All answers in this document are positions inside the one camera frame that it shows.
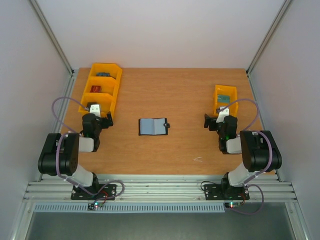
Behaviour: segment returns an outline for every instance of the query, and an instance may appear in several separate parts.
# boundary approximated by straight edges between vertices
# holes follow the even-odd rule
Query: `black mounting plate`
[[[204,184],[203,189],[205,191],[205,200],[243,200],[243,197],[239,194],[243,194],[245,200],[249,200],[249,193],[245,193],[245,189],[243,187],[232,187],[236,191],[235,193],[229,193],[229,198],[225,198],[222,194],[221,185],[220,184]]]
[[[99,184],[99,189],[102,188],[104,184]],[[103,192],[100,192],[99,194],[92,196],[85,191],[81,190],[78,187],[73,186],[71,194],[71,200],[96,200],[100,198],[104,198],[105,194]],[[108,197],[114,196],[117,194],[117,185],[116,184],[108,184],[103,188],[102,191],[105,191],[108,194]],[[108,201],[114,201],[115,198],[110,198]]]

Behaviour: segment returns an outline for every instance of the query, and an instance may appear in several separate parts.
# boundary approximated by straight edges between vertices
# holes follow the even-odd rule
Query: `wooden work surface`
[[[89,71],[78,72],[72,97],[79,101]],[[238,99],[253,99],[244,69],[124,68],[114,126],[102,130],[97,152],[79,154],[79,163],[97,174],[223,175],[232,171],[242,156],[222,154],[217,133],[204,128],[204,114],[213,115],[216,84],[236,86]],[[255,115],[252,103],[240,102],[238,131]],[[169,134],[139,136],[140,118],[167,118]],[[76,103],[70,102],[64,122],[82,130]],[[261,129],[260,123],[251,129]]]

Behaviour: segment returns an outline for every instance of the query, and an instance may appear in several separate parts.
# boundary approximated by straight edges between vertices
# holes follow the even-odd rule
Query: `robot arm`
[[[204,127],[218,133],[219,149],[223,154],[242,154],[242,163],[233,171],[227,172],[218,188],[212,188],[221,200],[238,200],[239,194],[249,199],[244,186],[258,174],[279,169],[282,157],[270,131],[260,131],[269,140],[272,159],[269,167],[269,146],[264,137],[254,131],[241,131],[237,136],[237,118],[223,110],[218,118],[204,115]]]
[[[90,113],[82,117],[82,137],[79,133],[68,133],[63,138],[59,149],[59,171],[65,180],[72,184],[84,188],[99,186],[97,176],[85,170],[78,164],[78,154],[87,152],[96,152],[100,145],[100,133],[102,129],[113,126],[111,113],[106,117],[101,117],[99,104],[89,103]],[[42,174],[57,176],[56,154],[58,142],[61,138],[60,133],[49,133],[41,155],[38,160],[38,170]]]

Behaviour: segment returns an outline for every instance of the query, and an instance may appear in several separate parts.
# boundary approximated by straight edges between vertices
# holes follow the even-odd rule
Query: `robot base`
[[[89,192],[96,193],[99,191],[100,188],[102,188],[104,184],[99,184],[98,178],[96,174],[93,174],[93,182],[92,186],[86,187]],[[106,185],[102,191],[105,191],[108,194],[108,197],[115,196],[117,194],[117,185],[116,184],[108,184]],[[92,196],[85,191],[83,191],[79,187],[73,186],[72,188],[72,194],[71,194],[71,200],[96,200],[96,199],[103,199],[105,194],[103,192],[100,192],[99,194]],[[114,201],[115,198],[110,198],[108,201]]]
[[[221,179],[221,184],[204,184],[205,200],[249,200],[249,193],[245,193],[243,186],[230,186],[228,173]]]

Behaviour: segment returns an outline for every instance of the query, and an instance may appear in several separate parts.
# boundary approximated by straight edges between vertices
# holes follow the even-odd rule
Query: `yellow storage bin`
[[[217,117],[219,115],[218,110],[220,107],[225,107],[229,103],[237,100],[237,88],[235,86],[224,86],[215,85],[215,90],[213,94],[214,106],[213,106],[213,116]],[[236,117],[238,113],[238,103],[234,103],[229,107],[230,115]]]
[[[110,76],[97,76],[98,73],[109,73]],[[101,117],[106,117],[108,112],[114,117],[121,75],[122,69],[115,63],[94,63],[84,87],[81,104],[100,104]],[[100,86],[100,92],[91,92],[92,86]],[[81,106],[78,112],[83,115],[88,113]]]
[[[109,73],[110,77],[107,76],[97,76],[98,73]],[[97,77],[101,79],[115,79],[115,81],[120,84],[120,79],[122,75],[122,69],[115,63],[94,63],[92,64],[89,78]]]
[[[84,106],[87,106],[88,103],[98,103],[101,107],[101,117],[106,117],[109,111],[111,112],[112,117],[114,116],[116,102],[108,93],[86,92],[82,96],[81,103]],[[81,106],[78,111],[83,115],[88,113],[88,111],[84,110]]]

